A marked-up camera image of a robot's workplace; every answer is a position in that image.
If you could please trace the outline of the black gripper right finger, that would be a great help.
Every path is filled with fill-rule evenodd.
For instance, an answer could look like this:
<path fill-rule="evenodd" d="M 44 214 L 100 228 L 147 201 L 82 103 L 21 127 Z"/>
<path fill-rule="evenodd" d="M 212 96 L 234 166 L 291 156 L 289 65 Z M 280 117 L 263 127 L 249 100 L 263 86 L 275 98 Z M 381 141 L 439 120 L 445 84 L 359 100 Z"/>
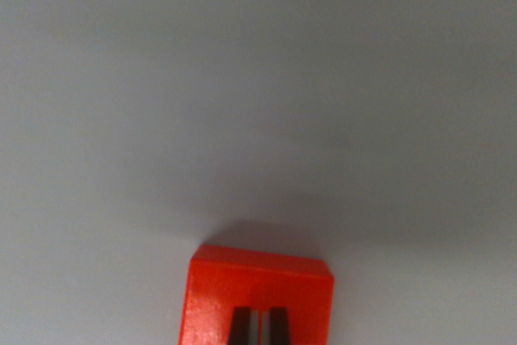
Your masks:
<path fill-rule="evenodd" d="M 263 313 L 262 345 L 291 345 L 288 310 L 285 307 L 272 307 Z"/>

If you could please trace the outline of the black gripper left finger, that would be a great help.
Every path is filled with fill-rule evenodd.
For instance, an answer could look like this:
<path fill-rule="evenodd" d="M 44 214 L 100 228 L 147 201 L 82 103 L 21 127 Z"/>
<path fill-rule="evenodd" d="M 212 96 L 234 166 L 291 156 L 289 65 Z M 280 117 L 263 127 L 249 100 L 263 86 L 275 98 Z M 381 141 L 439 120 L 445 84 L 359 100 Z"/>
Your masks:
<path fill-rule="evenodd" d="M 227 344 L 259 344 L 259 312 L 257 310 L 244 306 L 233 309 Z"/>

